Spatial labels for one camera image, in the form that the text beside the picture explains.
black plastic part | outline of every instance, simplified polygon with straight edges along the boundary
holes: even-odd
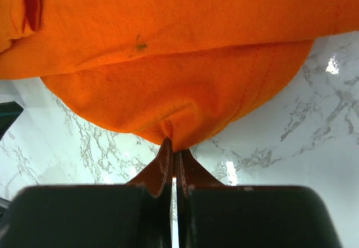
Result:
[[[0,140],[24,109],[16,102],[0,103]]]
[[[0,247],[171,247],[171,187],[154,198],[143,186],[25,189],[0,222]]]
[[[304,187],[190,187],[186,201],[186,247],[340,247],[323,202]]]
[[[5,211],[9,208],[10,201],[0,198],[0,221],[1,218],[4,216]]]

dark spot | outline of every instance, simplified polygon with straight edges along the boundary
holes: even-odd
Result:
[[[147,48],[147,44],[146,43],[137,44],[136,48],[137,50],[144,50]]]

orange cloth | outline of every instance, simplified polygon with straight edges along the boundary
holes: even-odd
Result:
[[[359,29],[359,0],[1,0],[0,17],[0,78],[41,76],[81,117],[180,150],[281,91],[315,38]]]

white marble floor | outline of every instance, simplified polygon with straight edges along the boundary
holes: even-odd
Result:
[[[305,185],[323,198],[344,247],[359,247],[359,33],[319,39],[274,99],[192,148],[229,185]],[[0,142],[0,197],[28,185],[124,183],[158,146],[98,128],[39,79],[0,81],[25,110]]]

orange fabric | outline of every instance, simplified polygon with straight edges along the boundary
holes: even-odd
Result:
[[[359,0],[3,4],[1,78],[41,76],[83,118],[158,144],[168,136],[174,150],[212,137],[281,91],[318,36],[359,29]],[[20,29],[27,33],[17,34],[12,21],[29,22]]]

